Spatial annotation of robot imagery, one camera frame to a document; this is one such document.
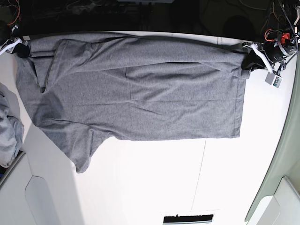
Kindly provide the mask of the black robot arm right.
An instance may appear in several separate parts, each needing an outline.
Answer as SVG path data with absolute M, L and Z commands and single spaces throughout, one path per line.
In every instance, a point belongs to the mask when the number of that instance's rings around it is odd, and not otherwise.
M 0 54 L 16 54 L 27 58 L 28 41 L 20 35 L 21 7 L 18 0 L 0 1 Z

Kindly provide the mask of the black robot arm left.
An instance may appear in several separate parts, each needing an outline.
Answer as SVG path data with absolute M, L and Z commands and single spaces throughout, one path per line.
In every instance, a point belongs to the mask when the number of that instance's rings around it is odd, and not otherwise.
M 263 43 L 244 42 L 248 49 L 241 68 L 266 69 L 279 75 L 300 52 L 300 2 L 273 0 L 270 15 L 278 22 L 277 28 L 266 28 Z

